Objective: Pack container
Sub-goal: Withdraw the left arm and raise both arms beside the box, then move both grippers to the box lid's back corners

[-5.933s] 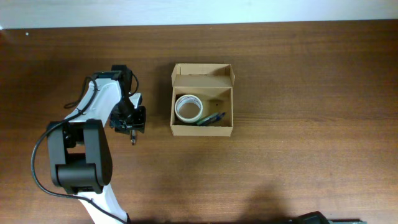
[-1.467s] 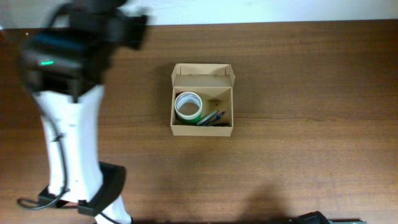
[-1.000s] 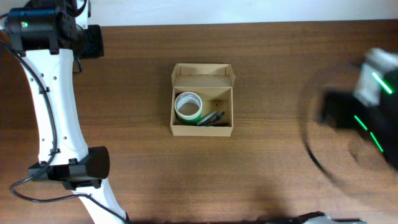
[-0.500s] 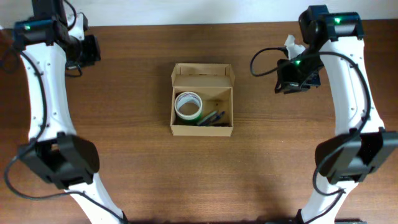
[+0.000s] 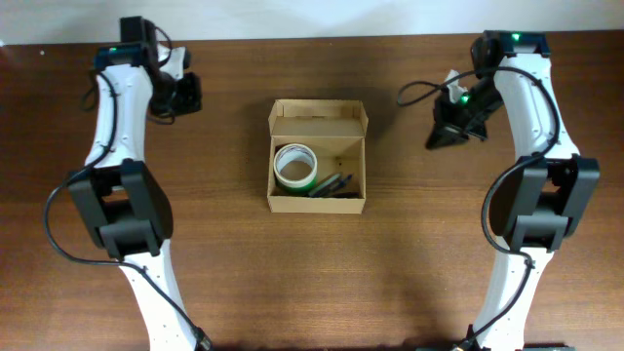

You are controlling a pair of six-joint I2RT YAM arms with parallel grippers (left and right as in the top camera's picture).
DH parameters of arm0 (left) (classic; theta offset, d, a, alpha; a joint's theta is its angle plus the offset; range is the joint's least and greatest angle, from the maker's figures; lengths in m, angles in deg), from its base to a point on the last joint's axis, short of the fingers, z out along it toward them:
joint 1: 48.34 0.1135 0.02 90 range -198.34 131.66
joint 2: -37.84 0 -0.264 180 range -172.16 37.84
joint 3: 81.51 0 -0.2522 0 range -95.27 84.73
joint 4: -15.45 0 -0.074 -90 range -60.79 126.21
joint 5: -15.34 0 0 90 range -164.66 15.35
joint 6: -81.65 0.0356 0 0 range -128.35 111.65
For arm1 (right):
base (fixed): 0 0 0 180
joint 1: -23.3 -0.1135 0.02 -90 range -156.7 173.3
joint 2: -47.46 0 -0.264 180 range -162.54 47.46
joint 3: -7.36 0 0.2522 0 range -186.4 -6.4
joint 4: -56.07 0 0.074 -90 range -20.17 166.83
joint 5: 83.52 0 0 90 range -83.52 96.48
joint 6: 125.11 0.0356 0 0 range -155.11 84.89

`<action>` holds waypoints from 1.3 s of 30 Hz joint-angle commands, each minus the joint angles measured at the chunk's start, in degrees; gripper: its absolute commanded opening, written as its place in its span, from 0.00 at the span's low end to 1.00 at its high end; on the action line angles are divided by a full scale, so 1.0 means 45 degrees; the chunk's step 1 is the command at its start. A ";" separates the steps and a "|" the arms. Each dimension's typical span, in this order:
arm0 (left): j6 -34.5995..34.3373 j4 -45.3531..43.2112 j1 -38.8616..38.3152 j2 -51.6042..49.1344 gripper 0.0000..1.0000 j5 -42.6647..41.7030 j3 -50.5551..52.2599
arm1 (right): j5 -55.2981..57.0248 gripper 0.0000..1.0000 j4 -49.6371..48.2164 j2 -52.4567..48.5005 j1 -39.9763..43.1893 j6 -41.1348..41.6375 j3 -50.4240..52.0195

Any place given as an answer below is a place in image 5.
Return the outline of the blue pen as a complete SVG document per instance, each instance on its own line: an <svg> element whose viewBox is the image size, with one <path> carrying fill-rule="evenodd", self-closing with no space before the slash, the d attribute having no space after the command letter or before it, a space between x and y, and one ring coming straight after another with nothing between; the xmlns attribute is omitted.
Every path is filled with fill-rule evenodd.
<svg viewBox="0 0 624 351"><path fill-rule="evenodd" d="M347 177L342 178L341 180L339 180L336 184L334 184L329 192L328 195L332 195L334 193L336 193L338 190L341 190L342 188L344 188L352 179L352 175L348 175Z"/></svg>

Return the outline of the cardboard box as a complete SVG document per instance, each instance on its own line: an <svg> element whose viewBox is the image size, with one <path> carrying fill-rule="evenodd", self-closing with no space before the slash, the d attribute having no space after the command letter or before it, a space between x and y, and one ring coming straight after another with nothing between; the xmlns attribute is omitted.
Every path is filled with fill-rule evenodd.
<svg viewBox="0 0 624 351"><path fill-rule="evenodd" d="M277 99L268 117L270 151L267 200L273 213L357 214L367 199L366 135L369 117L358 100ZM358 192L359 199L337 199L330 188L309 197L307 193L289 194L276 185L273 161L284 145L308 146L318 159L318 185L324 178L342 172L352 175L342 192Z"/></svg>

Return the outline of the black pen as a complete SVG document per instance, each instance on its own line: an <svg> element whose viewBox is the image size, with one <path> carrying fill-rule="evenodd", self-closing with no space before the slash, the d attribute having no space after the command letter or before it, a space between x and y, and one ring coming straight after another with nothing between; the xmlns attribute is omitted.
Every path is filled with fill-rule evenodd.
<svg viewBox="0 0 624 351"><path fill-rule="evenodd" d="M359 199L360 193L358 192L342 192L331 195L332 198L337 199Z"/></svg>

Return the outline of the white masking tape roll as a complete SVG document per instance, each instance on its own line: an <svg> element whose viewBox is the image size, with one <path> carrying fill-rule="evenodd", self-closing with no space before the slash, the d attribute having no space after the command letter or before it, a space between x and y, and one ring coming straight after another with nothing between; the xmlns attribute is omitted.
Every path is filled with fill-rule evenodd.
<svg viewBox="0 0 624 351"><path fill-rule="evenodd" d="M281 147L274 156L273 172L289 179L302 179L313 170L318 173L318 159L311 148L300 143Z"/></svg>

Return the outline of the black and white marker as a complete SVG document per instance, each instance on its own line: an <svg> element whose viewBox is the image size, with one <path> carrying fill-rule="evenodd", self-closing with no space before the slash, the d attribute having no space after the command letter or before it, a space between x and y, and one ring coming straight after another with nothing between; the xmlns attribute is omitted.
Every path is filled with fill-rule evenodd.
<svg viewBox="0 0 624 351"><path fill-rule="evenodd" d="M342 177L342 172L338 172L338 173L335 173L335 174L332 174L332 175L328 175L318 185L316 185L314 188L312 188L307 193L307 195L309 197L311 197L311 198L316 197L319 193L321 193L322 191L324 191L327 188L329 188L336 181L340 180L341 177Z"/></svg>

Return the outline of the green tape roll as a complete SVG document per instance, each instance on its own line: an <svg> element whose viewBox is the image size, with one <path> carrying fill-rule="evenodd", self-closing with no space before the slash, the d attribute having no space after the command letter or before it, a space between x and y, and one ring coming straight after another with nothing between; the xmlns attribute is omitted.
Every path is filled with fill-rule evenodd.
<svg viewBox="0 0 624 351"><path fill-rule="evenodd" d="M280 173L276 173L275 178L277 187L289 194L295 195L309 192L317 183L317 173L315 170L302 179L289 179Z"/></svg>

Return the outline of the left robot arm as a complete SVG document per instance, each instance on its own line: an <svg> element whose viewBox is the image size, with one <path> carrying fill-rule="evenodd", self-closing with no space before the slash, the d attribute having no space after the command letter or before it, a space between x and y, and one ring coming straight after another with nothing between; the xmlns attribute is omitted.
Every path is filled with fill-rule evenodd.
<svg viewBox="0 0 624 351"><path fill-rule="evenodd" d="M184 47L160 44L163 30L141 16L120 20L119 43L94 61L97 126L83 169L64 182L105 266L119 268L135 295L152 350L210 350L188 316L171 258L174 219L144 155L147 120L171 124L202 108L201 81Z"/></svg>

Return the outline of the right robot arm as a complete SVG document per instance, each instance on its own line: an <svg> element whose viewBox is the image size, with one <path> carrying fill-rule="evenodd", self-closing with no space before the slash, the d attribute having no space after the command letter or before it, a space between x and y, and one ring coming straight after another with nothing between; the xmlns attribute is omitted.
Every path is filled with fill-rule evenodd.
<svg viewBox="0 0 624 351"><path fill-rule="evenodd" d="M488 137L486 121L505 107L515 163L487 192L481 222L496 254L484 305L458 350L521 350L538 282L577 228L600 178L566 131L553 92L544 34L485 31L471 46L470 89L453 71L435 100L428 149Z"/></svg>

